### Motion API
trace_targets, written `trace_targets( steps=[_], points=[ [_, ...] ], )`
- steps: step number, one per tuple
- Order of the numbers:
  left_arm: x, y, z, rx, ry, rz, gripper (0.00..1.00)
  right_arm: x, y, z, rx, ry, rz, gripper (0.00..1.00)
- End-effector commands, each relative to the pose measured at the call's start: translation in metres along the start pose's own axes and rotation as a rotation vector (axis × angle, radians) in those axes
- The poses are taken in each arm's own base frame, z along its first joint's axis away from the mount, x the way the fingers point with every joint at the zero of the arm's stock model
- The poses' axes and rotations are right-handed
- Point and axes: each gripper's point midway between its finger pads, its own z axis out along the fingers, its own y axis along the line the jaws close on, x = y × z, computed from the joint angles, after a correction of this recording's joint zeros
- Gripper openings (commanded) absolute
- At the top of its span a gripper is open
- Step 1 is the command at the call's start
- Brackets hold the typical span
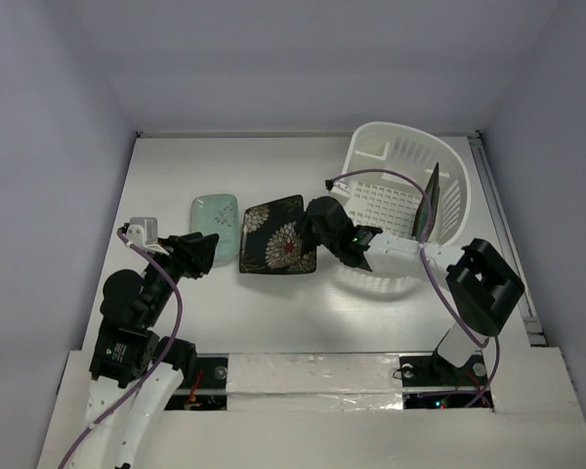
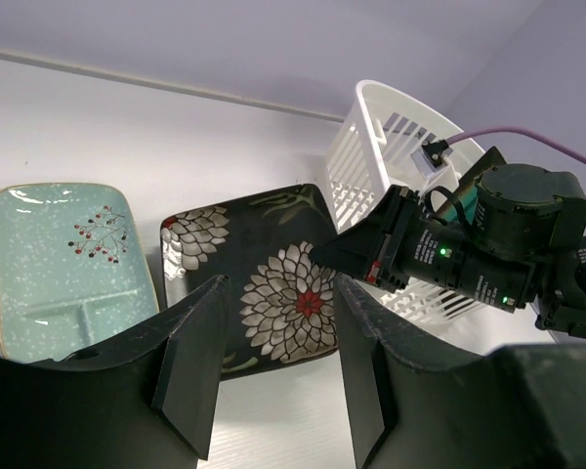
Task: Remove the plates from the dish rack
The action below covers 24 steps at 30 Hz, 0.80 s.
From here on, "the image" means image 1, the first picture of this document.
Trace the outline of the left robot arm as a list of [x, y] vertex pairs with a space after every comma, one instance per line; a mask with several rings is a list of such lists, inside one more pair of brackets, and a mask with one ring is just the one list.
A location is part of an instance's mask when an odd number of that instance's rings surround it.
[[103, 287], [101, 322], [89, 367], [85, 424], [70, 468], [135, 468], [173, 393], [195, 377], [194, 344], [153, 330], [178, 283], [199, 279], [214, 263], [215, 234], [160, 238], [131, 223], [120, 240], [147, 262], [142, 273], [120, 270]]

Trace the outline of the black plain plate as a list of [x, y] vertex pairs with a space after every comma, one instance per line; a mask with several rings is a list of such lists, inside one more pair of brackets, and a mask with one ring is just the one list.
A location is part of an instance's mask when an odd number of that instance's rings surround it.
[[422, 198], [414, 219], [411, 235], [418, 241], [430, 239], [434, 229], [440, 197], [440, 166], [435, 165], [432, 175], [425, 188], [425, 196]]

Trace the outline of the light green speckled plate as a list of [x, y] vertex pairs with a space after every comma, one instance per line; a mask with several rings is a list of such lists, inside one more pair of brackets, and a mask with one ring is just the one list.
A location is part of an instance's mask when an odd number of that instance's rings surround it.
[[212, 193], [195, 198], [189, 212], [189, 227], [193, 232], [219, 236], [214, 256], [215, 267], [228, 265], [237, 257], [240, 225], [235, 195]]

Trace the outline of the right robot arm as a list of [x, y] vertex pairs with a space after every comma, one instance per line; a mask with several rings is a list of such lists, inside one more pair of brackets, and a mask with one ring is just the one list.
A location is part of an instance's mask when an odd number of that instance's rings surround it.
[[430, 371], [442, 383], [460, 377], [471, 356], [499, 336], [525, 291], [520, 277], [484, 239], [459, 247], [397, 237], [354, 224], [331, 196], [309, 203], [302, 239], [324, 246], [351, 269], [427, 280], [437, 294], [450, 293], [450, 299], [440, 300], [454, 324], [430, 359]]

